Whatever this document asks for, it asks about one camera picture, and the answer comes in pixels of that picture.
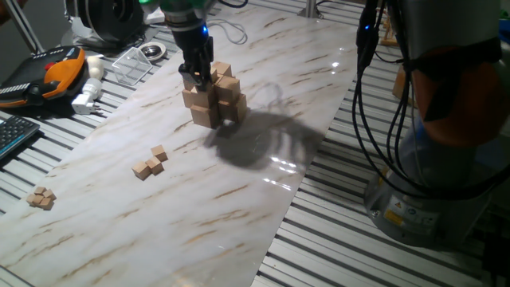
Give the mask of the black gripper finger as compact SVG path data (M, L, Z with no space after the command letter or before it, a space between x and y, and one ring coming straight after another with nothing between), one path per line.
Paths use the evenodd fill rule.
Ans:
M201 91L207 91L212 85L212 76L210 72L211 59L207 52L201 52L201 78L202 83L200 84Z
M200 76L196 75L197 72L193 59L189 58L185 53L183 56L183 63L178 67L178 72L181 74L183 80L191 84L198 85L200 83Z

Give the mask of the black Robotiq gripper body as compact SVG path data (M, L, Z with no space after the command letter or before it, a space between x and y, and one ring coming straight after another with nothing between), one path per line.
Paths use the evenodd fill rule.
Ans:
M204 51L208 56L214 55L213 38L209 35L206 21L194 11L166 12L165 23L183 52Z

